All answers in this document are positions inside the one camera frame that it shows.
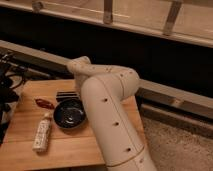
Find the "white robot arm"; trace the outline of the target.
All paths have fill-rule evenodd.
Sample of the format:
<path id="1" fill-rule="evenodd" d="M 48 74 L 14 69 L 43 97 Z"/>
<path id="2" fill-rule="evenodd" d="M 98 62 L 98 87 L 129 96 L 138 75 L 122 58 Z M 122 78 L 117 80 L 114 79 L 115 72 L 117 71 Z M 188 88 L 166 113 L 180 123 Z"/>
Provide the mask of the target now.
<path id="1" fill-rule="evenodd" d="M 137 92 L 137 72 L 123 66 L 95 65 L 87 56 L 70 60 L 67 69 L 74 75 L 108 171 L 157 171 L 121 104 Z"/>

